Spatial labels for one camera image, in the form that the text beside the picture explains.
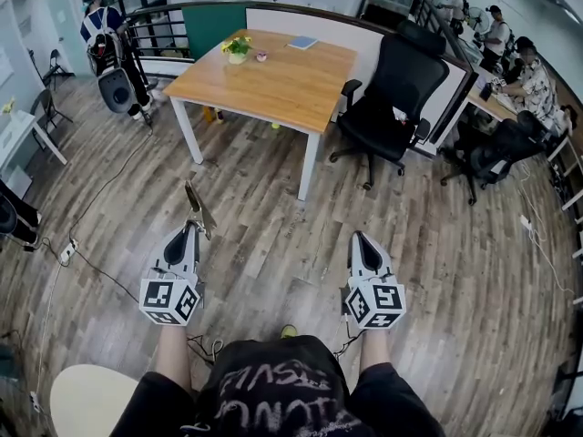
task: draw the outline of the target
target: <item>black shirt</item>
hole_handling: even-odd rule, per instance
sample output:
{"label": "black shirt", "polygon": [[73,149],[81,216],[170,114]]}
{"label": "black shirt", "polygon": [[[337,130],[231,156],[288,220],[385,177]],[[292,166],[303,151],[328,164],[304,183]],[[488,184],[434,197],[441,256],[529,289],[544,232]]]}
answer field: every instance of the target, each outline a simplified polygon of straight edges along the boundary
{"label": "black shirt", "polygon": [[230,437],[444,435],[390,363],[364,371],[350,394],[338,362],[309,336],[228,345],[196,403],[176,383],[147,373],[112,435],[183,436],[187,429]]}

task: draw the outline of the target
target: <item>power strip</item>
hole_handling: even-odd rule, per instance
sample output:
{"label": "power strip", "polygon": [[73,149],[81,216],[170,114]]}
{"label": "power strip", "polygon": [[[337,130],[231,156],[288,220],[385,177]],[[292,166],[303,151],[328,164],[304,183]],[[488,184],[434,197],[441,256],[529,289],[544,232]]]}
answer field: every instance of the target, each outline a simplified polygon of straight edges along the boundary
{"label": "power strip", "polygon": [[522,223],[522,226],[527,229],[528,231],[532,231],[532,222],[526,218],[524,215],[520,216],[520,223]]}
{"label": "power strip", "polygon": [[61,252],[61,264],[67,264],[71,259],[71,256],[79,249],[79,243],[72,239],[71,242],[66,246],[66,248]]}

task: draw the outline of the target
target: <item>white shirt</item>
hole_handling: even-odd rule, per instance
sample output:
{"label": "white shirt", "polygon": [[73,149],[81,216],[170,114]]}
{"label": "white shirt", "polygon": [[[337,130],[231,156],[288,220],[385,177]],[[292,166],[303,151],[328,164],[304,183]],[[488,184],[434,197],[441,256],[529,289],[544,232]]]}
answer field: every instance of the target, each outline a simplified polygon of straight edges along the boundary
{"label": "white shirt", "polygon": [[464,0],[453,0],[451,4],[454,6],[454,12],[452,14],[452,17],[454,19],[464,19],[465,15],[464,15]]}
{"label": "white shirt", "polygon": [[500,44],[486,43],[485,46],[486,48],[492,50],[492,52],[494,52],[496,55],[502,56],[504,54],[504,50],[506,49],[506,43],[508,42],[509,38],[510,27],[508,27],[506,21],[502,21],[500,23],[495,21],[490,26],[490,31],[486,35],[486,39],[499,39],[502,42],[500,42]]}

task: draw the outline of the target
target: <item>person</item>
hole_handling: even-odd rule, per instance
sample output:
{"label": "person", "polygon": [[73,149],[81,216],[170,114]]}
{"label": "person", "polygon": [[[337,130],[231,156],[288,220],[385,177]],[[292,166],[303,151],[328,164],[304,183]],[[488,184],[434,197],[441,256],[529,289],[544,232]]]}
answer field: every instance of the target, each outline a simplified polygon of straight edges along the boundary
{"label": "person", "polygon": [[557,111],[557,123],[555,136],[562,137],[564,134],[573,136],[573,129],[577,127],[577,112],[570,105],[562,106]]}
{"label": "person", "polygon": [[555,86],[530,39],[523,39],[518,54],[524,62],[520,78],[513,84],[496,89],[510,96],[517,112],[532,112],[547,130],[556,135],[558,108]]}
{"label": "person", "polygon": [[[144,86],[142,77],[134,63],[133,55],[129,47],[128,42],[125,40],[125,32],[128,29],[128,25],[124,23],[123,18],[119,14],[119,11],[113,6],[102,6],[103,0],[83,0],[84,4],[87,6],[85,10],[85,19],[81,25],[81,35],[87,43],[91,39],[91,28],[95,27],[96,30],[101,30],[102,27],[111,29],[115,31],[122,41],[122,60],[121,67],[126,71],[128,79],[134,87],[136,93],[136,99],[141,105],[143,111],[148,112],[151,109],[151,98],[148,95],[148,91]],[[103,67],[97,66],[97,74],[100,75]],[[128,111],[128,114],[138,120],[141,118],[141,111],[138,104],[134,104]]]}
{"label": "person", "polygon": [[454,34],[458,36],[462,34],[464,32],[462,23],[465,19],[464,0],[444,0],[439,6],[450,10],[447,12],[445,19],[450,22],[449,25],[454,30]]}
{"label": "person", "polygon": [[[528,37],[524,36],[519,37],[515,42],[515,50],[517,54],[519,54],[520,51],[523,48],[525,48],[525,46],[528,46],[530,44],[532,44],[532,42]],[[524,68],[524,65],[525,62],[522,60],[522,58],[520,58],[520,56],[517,56],[514,59],[514,66],[510,68],[506,72],[506,75],[504,76],[504,80],[506,81],[507,84],[516,83],[516,81],[520,78],[520,75],[522,74],[522,69]]]}
{"label": "person", "polygon": [[0,179],[0,233],[21,239],[26,246],[34,247],[38,234],[30,229],[38,228],[42,219],[35,208],[19,198],[4,181]]}
{"label": "person", "polygon": [[510,38],[510,27],[498,6],[492,5],[488,11],[494,18],[494,22],[484,39],[484,59],[480,66],[492,73],[506,50],[506,43]]}
{"label": "person", "polygon": [[194,402],[186,328],[163,326],[155,370],[142,377],[111,436],[444,436],[388,350],[387,330],[364,333],[350,394],[323,343],[286,326],[276,341],[227,345]]}

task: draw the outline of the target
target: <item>power cord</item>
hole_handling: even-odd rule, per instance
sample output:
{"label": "power cord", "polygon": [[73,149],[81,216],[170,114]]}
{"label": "power cord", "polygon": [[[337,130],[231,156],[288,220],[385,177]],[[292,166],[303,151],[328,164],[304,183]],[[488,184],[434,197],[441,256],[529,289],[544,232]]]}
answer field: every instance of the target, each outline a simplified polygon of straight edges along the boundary
{"label": "power cord", "polygon": [[358,332],[358,335],[353,337],[350,334],[350,329],[348,327],[348,315],[346,314],[344,314],[344,321],[346,322],[346,336],[348,337],[348,341],[346,341],[338,351],[333,353],[334,358],[336,358],[337,361],[345,352],[348,351],[348,347],[350,347],[350,345],[357,341],[360,338],[360,336],[366,332],[366,330],[361,330]]}
{"label": "power cord", "polygon": [[[218,354],[223,349],[224,341],[222,339],[216,339],[214,342],[212,342],[212,345],[210,346],[210,353],[209,353],[202,344],[203,339],[204,339],[204,335],[197,335],[195,337],[187,337],[187,344],[189,345],[189,348],[199,358],[201,358],[205,362],[205,364],[207,364],[207,366],[212,368],[215,365],[215,362],[217,362]],[[192,347],[192,345],[190,345],[191,341],[194,342],[202,350],[202,352],[204,353],[204,356],[202,354],[200,354],[198,351],[196,351]]]}
{"label": "power cord", "polygon": [[99,195],[101,194],[101,192],[109,185],[111,184],[117,177],[119,177],[119,175],[121,175],[124,171],[124,169],[126,168],[126,166],[128,165],[129,161],[138,153],[138,151],[143,148],[146,143],[150,140],[150,138],[153,136],[153,130],[150,127],[150,131],[148,133],[148,135],[146,136],[146,139],[144,139],[139,146],[137,146],[134,151],[129,154],[129,157],[126,159],[126,161],[124,162],[124,164],[121,166],[121,168],[119,169],[118,173],[116,173],[113,177],[111,177],[108,181],[106,181],[103,186],[99,189],[99,191],[97,192],[97,194],[91,199],[91,201],[89,202],[89,204],[87,205],[87,207],[85,208],[85,210],[83,211],[83,213],[79,216],[79,218],[77,220],[75,220],[75,223],[73,223],[73,225],[69,228],[69,232],[68,232],[68,236],[69,236],[69,242],[73,242],[73,229],[78,225],[78,223],[81,221],[81,219],[87,214],[87,212],[89,211],[89,209],[91,208],[91,206],[93,205],[93,203],[97,200],[97,198],[99,197]]}
{"label": "power cord", "polygon": [[[126,168],[126,166],[128,165],[129,161],[146,145],[146,143],[148,143],[148,141],[150,140],[150,138],[153,136],[153,129],[150,126],[149,127],[150,131],[148,133],[148,135],[146,136],[146,138],[134,149],[134,151],[129,155],[129,157],[126,159],[126,161],[124,162],[124,164],[121,166],[121,168],[119,169],[118,173],[116,173],[112,178],[110,178],[108,181],[106,181],[104,183],[104,185],[99,189],[99,191],[97,192],[97,194],[91,199],[91,201],[89,202],[89,204],[87,205],[87,207],[85,208],[85,210],[83,211],[83,213],[79,216],[79,218],[75,221],[75,223],[69,228],[68,231],[68,238],[69,241],[72,243],[73,242],[73,229],[78,225],[78,223],[81,221],[81,219],[87,214],[87,212],[89,211],[89,209],[91,208],[91,206],[93,205],[93,203],[97,200],[97,198],[99,197],[99,195],[101,194],[101,192],[110,184],[112,183],[116,178],[118,178],[124,171],[124,169]],[[49,299],[48,299],[48,305],[46,307],[46,316],[45,316],[45,322],[44,322],[44,326],[43,326],[43,336],[42,336],[42,340],[41,340],[41,345],[40,345],[40,351],[38,353],[38,381],[36,384],[36,396],[38,395],[38,391],[40,389],[40,382],[42,379],[42,372],[43,372],[43,355],[44,355],[44,347],[45,347],[45,338],[46,338],[46,327],[48,324],[48,320],[50,317],[50,311],[51,311],[51,306],[52,306],[52,301],[53,301],[53,294],[55,292],[55,286],[56,286],[56,282],[58,280],[58,275],[61,271],[61,268],[65,267],[69,267],[70,265],[70,261],[71,259],[69,259],[69,261],[64,264],[61,259],[58,257],[58,255],[56,254],[56,252],[53,250],[53,247],[51,245],[51,240],[47,237],[44,237],[41,239],[40,244],[37,247],[31,247],[31,246],[26,246],[21,244],[19,241],[16,241],[15,239],[13,239],[12,237],[9,236],[9,238],[14,241],[16,244],[18,244],[19,246],[25,248],[25,250],[36,250],[39,249],[41,245],[45,245],[48,250],[50,251],[50,253],[53,255],[53,257],[55,258],[56,262],[58,263],[58,269],[56,271],[56,275],[55,275],[55,279],[52,282],[52,287],[51,287],[51,292],[49,295]],[[82,260],[84,260],[87,265],[89,265],[89,267],[91,267],[93,270],[96,270],[97,272],[99,272],[100,274],[105,275],[106,277],[108,277],[109,279],[111,279],[116,285],[118,285],[121,289],[123,289],[131,299],[133,299],[136,303],[139,303],[138,299],[131,294],[131,292],[124,287],[121,283],[119,283],[115,278],[113,278],[111,275],[109,275],[108,273],[106,273],[104,270],[99,269],[98,267],[96,267],[93,263],[91,263],[89,261],[89,259],[87,257],[85,257],[82,253],[80,253],[78,250],[76,251],[77,254],[79,254],[79,256],[81,257]],[[43,413],[42,408],[40,408],[39,406],[39,412]]]}
{"label": "power cord", "polygon": [[550,258],[547,256],[547,253],[542,249],[542,246],[540,243],[544,243],[545,241],[547,241],[547,230],[545,229],[545,224],[543,222],[543,219],[538,215],[537,209],[535,208],[532,201],[528,197],[527,191],[524,188],[524,183],[530,179],[530,168],[528,168],[528,165],[524,161],[521,162],[521,168],[522,168],[522,171],[525,173],[526,177],[519,180],[518,191],[520,192],[520,194],[522,194],[522,196],[527,201],[528,205],[532,208],[533,212],[535,213],[535,216],[537,217],[537,220],[540,222],[540,225],[545,233],[545,237],[542,238],[540,236],[540,233],[535,229],[533,222],[531,221],[530,222],[530,229],[528,230],[528,238],[538,248],[538,250],[542,254],[543,258],[547,261],[547,264],[550,266],[551,270],[553,271],[553,276],[555,278],[555,283],[557,284],[558,289],[561,290],[562,292],[568,291],[568,292],[572,293],[573,296],[575,296],[575,291],[573,291],[572,289],[569,289],[569,288],[563,288],[563,286],[561,285],[561,283],[558,279],[558,274],[557,274],[557,270],[555,269],[555,266],[550,261]]}

